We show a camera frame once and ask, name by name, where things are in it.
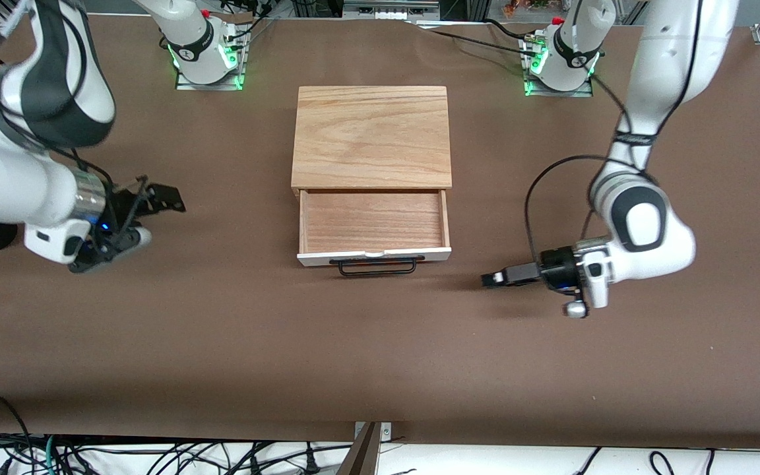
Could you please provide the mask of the white-fronted wooden drawer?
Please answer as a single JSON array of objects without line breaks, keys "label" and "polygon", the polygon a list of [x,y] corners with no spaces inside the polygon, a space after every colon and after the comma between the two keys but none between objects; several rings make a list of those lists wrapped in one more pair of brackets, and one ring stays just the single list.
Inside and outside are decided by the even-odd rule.
[{"label": "white-fronted wooden drawer", "polygon": [[298,261],[305,267],[409,265],[452,252],[442,189],[302,189]]}]

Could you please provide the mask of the silver mounting bracket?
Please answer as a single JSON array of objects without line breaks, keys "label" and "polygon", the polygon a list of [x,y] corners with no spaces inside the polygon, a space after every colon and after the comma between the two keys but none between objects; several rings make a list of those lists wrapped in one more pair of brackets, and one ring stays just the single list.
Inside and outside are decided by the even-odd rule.
[{"label": "silver mounting bracket", "polygon": [[[391,422],[379,422],[376,423],[377,427],[379,427],[379,433],[380,433],[380,442],[381,444],[385,444],[388,442],[391,442],[393,440],[393,431],[392,431],[392,423]],[[367,422],[365,421],[357,421],[355,423],[355,430],[354,430],[354,439],[358,439],[360,436],[360,433],[362,432],[363,427],[367,425]]]}]

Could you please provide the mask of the grey equipment box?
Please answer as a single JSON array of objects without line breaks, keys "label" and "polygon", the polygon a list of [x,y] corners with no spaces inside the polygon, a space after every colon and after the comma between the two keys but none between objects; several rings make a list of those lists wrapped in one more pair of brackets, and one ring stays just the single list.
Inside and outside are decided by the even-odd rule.
[{"label": "grey equipment box", "polygon": [[343,0],[343,19],[440,21],[438,0]]}]

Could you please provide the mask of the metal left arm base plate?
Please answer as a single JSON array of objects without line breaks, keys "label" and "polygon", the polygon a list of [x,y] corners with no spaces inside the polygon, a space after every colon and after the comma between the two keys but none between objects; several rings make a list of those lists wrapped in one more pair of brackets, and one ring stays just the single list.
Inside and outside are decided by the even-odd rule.
[{"label": "metal left arm base plate", "polygon": [[546,45],[546,40],[557,31],[558,25],[547,25],[543,29],[537,29],[533,33],[525,34],[518,40],[520,58],[522,64],[522,77],[524,78],[525,96],[549,96],[561,98],[591,98],[594,96],[593,84],[590,78],[574,90],[561,91],[546,85],[536,74],[547,65],[553,54]]}]

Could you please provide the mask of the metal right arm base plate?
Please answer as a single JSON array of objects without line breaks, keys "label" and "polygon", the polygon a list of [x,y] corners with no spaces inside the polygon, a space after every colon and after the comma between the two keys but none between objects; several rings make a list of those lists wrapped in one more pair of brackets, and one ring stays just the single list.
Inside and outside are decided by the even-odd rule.
[{"label": "metal right arm base plate", "polygon": [[170,49],[177,73],[176,90],[242,90],[251,41],[251,24],[227,23],[217,17],[207,18],[213,27],[213,40],[196,62],[188,50],[182,54]]}]

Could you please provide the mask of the black wire drawer handle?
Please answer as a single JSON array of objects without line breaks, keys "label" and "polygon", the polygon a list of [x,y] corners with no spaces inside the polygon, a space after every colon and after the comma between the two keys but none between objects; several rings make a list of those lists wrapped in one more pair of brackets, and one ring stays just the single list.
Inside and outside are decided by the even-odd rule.
[{"label": "black wire drawer handle", "polygon": [[412,274],[424,256],[331,259],[329,264],[344,277],[374,277],[386,274]]}]

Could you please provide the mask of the dark slanted pole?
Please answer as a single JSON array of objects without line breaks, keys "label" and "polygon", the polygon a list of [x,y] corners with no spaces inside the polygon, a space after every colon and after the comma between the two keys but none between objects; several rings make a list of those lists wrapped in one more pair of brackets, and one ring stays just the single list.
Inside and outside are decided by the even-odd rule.
[{"label": "dark slanted pole", "polygon": [[376,475],[383,424],[363,423],[335,475]]}]

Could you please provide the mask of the wooden drawer cabinet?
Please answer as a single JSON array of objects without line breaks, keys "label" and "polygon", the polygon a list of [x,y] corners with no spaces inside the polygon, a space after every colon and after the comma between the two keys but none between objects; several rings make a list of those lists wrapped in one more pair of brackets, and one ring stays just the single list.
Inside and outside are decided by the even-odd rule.
[{"label": "wooden drawer cabinet", "polygon": [[304,85],[292,189],[451,189],[443,85]]}]

